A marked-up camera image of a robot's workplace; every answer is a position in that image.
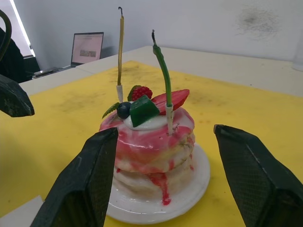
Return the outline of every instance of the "yellow table mat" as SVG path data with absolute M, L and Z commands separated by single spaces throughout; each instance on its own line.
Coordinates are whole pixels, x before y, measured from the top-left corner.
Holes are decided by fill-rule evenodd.
M 196 141 L 208 155 L 211 179 L 195 207 L 157 226 L 244 226 L 225 178 L 214 124 L 257 135 L 303 181 L 303 98 L 174 71 L 170 76 L 172 90 L 190 89 L 184 107 L 196 122 Z M 116 80 L 114 68 L 33 95 L 32 117 L 0 113 L 0 217 L 37 195 L 46 197 L 58 174 L 98 131 L 105 110 L 117 102 Z M 124 97 L 133 85 L 148 86 L 154 95 L 165 91 L 160 69 L 134 61 L 123 64 L 122 83 Z M 133 225 L 107 217 L 105 226 Z

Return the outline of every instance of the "blueberry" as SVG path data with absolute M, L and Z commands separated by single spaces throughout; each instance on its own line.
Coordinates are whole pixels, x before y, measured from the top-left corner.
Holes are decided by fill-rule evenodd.
M 118 117 L 126 119 L 129 116 L 129 110 L 131 108 L 131 103 L 122 102 L 117 108 Z

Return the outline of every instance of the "laptop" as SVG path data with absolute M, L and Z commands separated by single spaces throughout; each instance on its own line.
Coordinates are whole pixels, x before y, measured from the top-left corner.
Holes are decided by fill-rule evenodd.
M 75 33 L 72 44 L 71 65 L 64 67 L 63 70 L 101 59 L 103 35 L 103 32 Z

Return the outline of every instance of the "white table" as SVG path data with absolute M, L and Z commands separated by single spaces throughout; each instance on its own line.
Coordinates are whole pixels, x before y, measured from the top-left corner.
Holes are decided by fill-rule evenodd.
M 246 86 L 303 96 L 303 72 L 291 68 L 291 62 L 234 56 L 208 52 L 161 48 L 167 67 L 207 78 Z M 159 67 L 152 47 L 146 46 L 123 53 L 123 62 L 139 61 Z M 48 90 L 71 81 L 116 67 L 118 56 L 77 66 L 46 77 L 22 83 L 29 94 Z

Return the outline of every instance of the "mint leaf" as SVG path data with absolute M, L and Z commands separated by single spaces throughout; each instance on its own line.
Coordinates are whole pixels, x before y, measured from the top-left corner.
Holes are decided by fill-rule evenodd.
M 108 110 L 106 110 L 106 112 L 103 114 L 102 118 L 104 118 L 106 115 L 108 115 L 110 112 L 113 112 L 114 110 L 116 110 L 118 108 L 118 106 L 120 105 L 120 103 L 115 103 L 113 104 Z
M 128 96 L 127 96 L 127 101 L 130 102 L 132 100 L 132 95 L 133 95 L 133 91 L 137 88 L 137 87 L 141 87 L 141 85 L 135 85 L 133 86 L 133 88 L 131 89 L 131 91 L 129 92 Z

